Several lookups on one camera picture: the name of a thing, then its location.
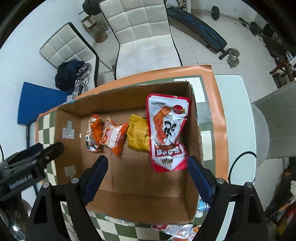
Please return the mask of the light blue snack bag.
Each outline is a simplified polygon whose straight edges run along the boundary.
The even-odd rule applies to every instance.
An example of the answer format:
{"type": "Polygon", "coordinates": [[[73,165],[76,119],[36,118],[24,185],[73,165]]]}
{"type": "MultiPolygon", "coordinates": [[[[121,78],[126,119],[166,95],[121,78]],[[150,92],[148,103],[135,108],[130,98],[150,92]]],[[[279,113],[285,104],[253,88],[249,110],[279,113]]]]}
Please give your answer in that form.
{"type": "Polygon", "coordinates": [[[210,206],[206,202],[204,202],[202,199],[199,199],[195,217],[201,218],[203,216],[203,213],[205,211],[208,211],[209,209],[210,209],[210,206]]]}

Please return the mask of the red white chicken foot packet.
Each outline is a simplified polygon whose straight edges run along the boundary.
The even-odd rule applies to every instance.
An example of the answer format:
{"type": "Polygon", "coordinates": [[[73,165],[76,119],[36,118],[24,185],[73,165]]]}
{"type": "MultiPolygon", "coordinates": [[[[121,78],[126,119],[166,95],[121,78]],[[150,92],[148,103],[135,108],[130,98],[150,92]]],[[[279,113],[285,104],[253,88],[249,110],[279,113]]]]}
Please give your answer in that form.
{"type": "Polygon", "coordinates": [[[156,172],[173,172],[187,168],[188,153],[179,141],[188,116],[191,101],[187,97],[149,94],[147,124],[149,156],[156,172]]]}

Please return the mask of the orange panda noodle packet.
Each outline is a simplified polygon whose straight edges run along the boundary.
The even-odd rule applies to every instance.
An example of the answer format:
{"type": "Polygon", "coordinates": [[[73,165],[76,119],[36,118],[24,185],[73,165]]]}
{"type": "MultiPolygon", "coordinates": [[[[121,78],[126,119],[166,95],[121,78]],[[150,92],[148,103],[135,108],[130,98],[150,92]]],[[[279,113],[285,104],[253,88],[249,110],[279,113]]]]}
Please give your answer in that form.
{"type": "Polygon", "coordinates": [[[85,135],[87,151],[94,153],[102,151],[102,145],[100,144],[102,132],[103,122],[99,114],[92,114],[88,121],[88,128],[85,135]]]}

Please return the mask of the red white packets on mat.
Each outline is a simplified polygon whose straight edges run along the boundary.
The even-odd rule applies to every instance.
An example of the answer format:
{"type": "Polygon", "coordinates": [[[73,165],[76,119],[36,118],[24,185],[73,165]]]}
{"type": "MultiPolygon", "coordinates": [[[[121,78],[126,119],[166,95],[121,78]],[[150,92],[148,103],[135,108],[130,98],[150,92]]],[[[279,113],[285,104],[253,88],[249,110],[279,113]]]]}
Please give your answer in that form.
{"type": "Polygon", "coordinates": [[[151,225],[151,228],[163,232],[171,237],[169,240],[188,240],[194,239],[200,229],[200,225],[151,225]]]}

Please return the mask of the orange panda snack packet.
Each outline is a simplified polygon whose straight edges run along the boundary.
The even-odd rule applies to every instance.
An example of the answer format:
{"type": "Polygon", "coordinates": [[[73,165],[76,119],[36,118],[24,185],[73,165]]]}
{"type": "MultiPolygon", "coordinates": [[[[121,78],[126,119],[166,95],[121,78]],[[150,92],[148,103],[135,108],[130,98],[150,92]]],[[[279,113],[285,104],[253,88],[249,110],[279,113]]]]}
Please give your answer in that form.
{"type": "Polygon", "coordinates": [[[100,144],[108,147],[118,158],[125,143],[128,123],[116,125],[111,118],[107,118],[103,126],[100,144]]]}

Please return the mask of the blue foam pad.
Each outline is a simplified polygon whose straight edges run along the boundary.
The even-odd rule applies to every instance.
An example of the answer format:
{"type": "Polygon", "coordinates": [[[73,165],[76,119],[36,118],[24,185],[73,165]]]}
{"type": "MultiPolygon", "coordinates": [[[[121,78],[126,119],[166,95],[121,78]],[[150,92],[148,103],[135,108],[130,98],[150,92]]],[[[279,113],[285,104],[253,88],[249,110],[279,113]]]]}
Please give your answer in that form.
{"type": "Polygon", "coordinates": [[[31,125],[39,114],[63,104],[67,92],[24,82],[18,106],[17,124],[31,125]]]}

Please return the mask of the yellow snack packet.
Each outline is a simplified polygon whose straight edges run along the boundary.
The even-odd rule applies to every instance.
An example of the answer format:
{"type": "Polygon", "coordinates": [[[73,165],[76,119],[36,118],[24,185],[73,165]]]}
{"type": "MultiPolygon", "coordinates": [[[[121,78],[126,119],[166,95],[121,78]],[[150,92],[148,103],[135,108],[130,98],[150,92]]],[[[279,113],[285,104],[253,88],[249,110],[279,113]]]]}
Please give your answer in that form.
{"type": "Polygon", "coordinates": [[[126,135],[130,149],[139,152],[148,152],[150,150],[149,127],[146,118],[132,114],[126,135]]]}

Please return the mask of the cardboard box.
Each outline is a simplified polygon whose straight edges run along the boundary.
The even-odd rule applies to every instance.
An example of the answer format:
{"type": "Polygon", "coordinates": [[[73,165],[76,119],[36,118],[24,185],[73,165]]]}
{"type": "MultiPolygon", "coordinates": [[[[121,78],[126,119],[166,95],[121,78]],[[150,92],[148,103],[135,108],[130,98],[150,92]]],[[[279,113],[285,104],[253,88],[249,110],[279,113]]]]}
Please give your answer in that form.
{"type": "Polygon", "coordinates": [[[57,109],[57,181],[68,183],[107,157],[87,209],[155,224],[193,220],[198,192],[187,158],[202,160],[200,130],[189,82],[135,85],[80,98],[57,109]]]}

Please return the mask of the grey chair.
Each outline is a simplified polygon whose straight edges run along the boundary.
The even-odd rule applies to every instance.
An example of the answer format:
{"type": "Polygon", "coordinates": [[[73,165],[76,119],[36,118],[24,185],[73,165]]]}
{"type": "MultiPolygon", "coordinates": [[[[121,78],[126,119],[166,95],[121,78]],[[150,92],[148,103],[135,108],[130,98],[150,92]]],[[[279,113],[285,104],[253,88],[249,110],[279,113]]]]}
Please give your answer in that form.
{"type": "Polygon", "coordinates": [[[252,103],[257,166],[295,156],[295,82],[252,103]]]}

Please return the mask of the dark blue cloth bundle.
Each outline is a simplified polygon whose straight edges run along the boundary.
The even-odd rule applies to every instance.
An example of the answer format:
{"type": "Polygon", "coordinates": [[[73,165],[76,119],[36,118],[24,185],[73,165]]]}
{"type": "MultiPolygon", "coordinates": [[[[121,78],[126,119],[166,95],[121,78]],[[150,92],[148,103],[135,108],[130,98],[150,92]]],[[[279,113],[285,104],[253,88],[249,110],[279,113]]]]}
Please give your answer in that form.
{"type": "Polygon", "coordinates": [[[66,92],[67,95],[71,95],[74,91],[76,74],[84,64],[83,61],[76,59],[62,63],[57,69],[55,86],[66,92]]]}

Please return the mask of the white quilted chair left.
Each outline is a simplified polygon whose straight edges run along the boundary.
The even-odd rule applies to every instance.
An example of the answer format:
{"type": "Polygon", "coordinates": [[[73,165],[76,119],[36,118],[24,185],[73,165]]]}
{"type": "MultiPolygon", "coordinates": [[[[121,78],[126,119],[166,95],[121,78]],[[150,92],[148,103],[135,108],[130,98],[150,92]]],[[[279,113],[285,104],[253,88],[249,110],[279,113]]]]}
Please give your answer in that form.
{"type": "Polygon", "coordinates": [[[98,87],[99,56],[73,23],[63,25],[40,49],[40,54],[55,68],[71,60],[91,65],[89,89],[98,87]]]}

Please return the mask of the white quilted chair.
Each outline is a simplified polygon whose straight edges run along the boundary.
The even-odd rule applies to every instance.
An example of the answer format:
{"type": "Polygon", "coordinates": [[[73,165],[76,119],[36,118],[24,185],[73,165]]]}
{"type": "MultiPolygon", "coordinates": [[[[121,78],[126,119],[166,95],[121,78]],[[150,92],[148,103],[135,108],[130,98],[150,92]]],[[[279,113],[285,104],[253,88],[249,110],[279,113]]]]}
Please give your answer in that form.
{"type": "Polygon", "coordinates": [[[119,44],[115,78],[180,67],[164,1],[101,1],[99,7],[119,44]]]}
{"type": "Polygon", "coordinates": [[[40,49],[40,54],[55,68],[71,60],[91,65],[89,89],[98,87],[99,56],[73,23],[63,25],[40,49]]]}

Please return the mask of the chrome dumbbell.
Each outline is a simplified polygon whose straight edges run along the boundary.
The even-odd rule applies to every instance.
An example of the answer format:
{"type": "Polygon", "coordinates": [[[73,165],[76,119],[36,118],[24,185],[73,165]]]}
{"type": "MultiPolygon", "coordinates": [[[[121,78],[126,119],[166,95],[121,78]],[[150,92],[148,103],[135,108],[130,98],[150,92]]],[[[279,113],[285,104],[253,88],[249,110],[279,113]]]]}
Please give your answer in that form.
{"type": "Polygon", "coordinates": [[[231,68],[236,67],[239,64],[240,52],[236,48],[228,49],[227,63],[231,68]]]}

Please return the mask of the black blue weight bench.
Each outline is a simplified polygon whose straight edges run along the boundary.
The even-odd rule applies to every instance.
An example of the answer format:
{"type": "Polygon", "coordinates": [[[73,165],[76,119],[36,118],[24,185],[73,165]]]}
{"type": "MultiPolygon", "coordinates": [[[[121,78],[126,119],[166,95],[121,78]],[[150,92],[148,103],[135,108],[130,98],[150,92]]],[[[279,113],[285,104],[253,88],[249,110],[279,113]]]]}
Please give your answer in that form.
{"type": "Polygon", "coordinates": [[[214,52],[221,52],[222,54],[218,57],[220,60],[229,54],[229,50],[225,49],[226,40],[200,18],[177,7],[170,7],[166,12],[170,18],[185,25],[201,37],[214,52]]]}

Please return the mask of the white quilted chair centre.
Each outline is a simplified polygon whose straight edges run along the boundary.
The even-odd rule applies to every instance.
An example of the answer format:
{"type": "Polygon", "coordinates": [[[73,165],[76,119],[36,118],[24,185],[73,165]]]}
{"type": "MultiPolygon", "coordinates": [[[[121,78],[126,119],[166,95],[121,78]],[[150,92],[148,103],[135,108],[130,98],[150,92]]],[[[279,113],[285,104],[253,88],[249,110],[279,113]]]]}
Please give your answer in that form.
{"type": "Polygon", "coordinates": [[[180,67],[164,1],[101,1],[99,7],[119,44],[115,78],[180,67]]]}

